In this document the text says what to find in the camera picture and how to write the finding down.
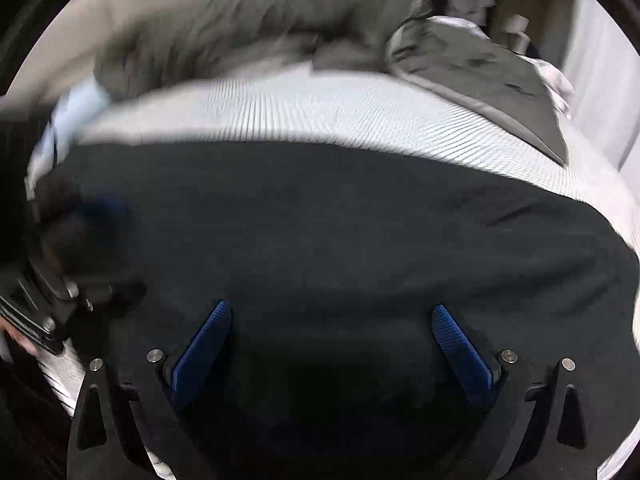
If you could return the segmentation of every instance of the striped white sheet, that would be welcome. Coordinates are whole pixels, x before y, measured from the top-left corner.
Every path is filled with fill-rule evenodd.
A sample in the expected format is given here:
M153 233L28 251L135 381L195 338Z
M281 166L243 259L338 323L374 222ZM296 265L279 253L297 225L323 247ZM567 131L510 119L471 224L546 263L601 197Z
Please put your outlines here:
M178 140L327 142L434 158L525 180L587 202L640 253L640 209L617 171L572 127L561 168L485 118L443 98L373 73L312 72L307 64L254 79L193 82L112 108L79 142ZM640 336L638 303L633 320ZM640 439L633 433L598 470L609 480Z

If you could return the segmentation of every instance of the light blue cloth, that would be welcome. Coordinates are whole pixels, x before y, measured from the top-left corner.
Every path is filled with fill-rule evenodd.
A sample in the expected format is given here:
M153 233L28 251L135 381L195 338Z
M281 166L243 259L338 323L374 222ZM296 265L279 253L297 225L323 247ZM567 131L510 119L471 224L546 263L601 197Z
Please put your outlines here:
M58 162L61 162L69 152L78 130L110 105L109 94L93 75L73 86L56 104L51 122L31 155L30 168L34 170L37 168L38 173L42 174L43 166L48 164L47 169L50 170L53 160L54 132L58 139Z

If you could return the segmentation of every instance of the dark gray fabric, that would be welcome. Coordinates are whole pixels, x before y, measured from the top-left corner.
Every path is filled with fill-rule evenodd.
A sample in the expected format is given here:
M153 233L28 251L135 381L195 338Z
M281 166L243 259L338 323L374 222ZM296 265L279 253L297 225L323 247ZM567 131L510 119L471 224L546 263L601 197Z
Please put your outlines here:
M411 0L209 0L125 31L98 53L95 76L113 98L135 98L181 81L220 76L219 65L228 66L225 57L235 49L305 32L366 46L378 53L381 68L384 46L407 17L410 4ZM256 55L261 59L259 50Z
M392 73L503 127L562 164L567 148L535 67L462 28L413 20L390 53Z

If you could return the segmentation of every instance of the person's hand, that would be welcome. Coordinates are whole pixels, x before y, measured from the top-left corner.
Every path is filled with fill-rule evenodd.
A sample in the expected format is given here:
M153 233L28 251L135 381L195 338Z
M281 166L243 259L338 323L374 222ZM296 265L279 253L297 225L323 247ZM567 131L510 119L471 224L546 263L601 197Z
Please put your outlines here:
M22 335L19 330L17 330L11 323L5 321L2 317L0 317L0 332L7 332L8 335L11 336L11 338L29 354L33 356L38 355L38 349L31 341L29 341L29 338Z

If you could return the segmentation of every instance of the blurred blue pad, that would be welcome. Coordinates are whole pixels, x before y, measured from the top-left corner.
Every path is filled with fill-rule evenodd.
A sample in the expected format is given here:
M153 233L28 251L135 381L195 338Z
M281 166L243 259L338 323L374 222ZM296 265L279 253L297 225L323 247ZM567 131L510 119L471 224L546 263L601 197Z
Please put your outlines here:
M431 313L431 331L468 401L490 407L497 395L491 370L443 305Z
M201 391L226 337L231 332L231 309L220 301L174 367L171 402L189 404Z

